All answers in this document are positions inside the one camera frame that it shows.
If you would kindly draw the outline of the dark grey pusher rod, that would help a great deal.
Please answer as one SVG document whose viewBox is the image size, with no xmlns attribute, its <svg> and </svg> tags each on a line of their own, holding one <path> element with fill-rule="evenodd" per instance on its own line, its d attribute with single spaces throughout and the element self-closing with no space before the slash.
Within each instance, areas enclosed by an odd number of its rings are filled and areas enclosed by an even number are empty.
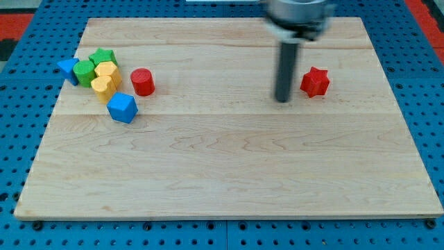
<svg viewBox="0 0 444 250">
<path fill-rule="evenodd" d="M 280 43 L 274 88 L 275 100 L 280 103 L 290 99 L 299 46 L 298 43 Z"/>
</svg>

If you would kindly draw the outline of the silver round end effector mount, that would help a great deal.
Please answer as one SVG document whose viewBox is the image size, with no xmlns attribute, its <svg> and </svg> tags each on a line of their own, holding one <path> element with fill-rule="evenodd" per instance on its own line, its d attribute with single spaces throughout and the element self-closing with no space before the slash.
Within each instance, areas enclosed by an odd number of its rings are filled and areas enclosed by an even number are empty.
<svg viewBox="0 0 444 250">
<path fill-rule="evenodd" d="M 328 0 L 270 0 L 264 23 L 283 43 L 315 41 L 330 27 L 335 9 Z"/>
</svg>

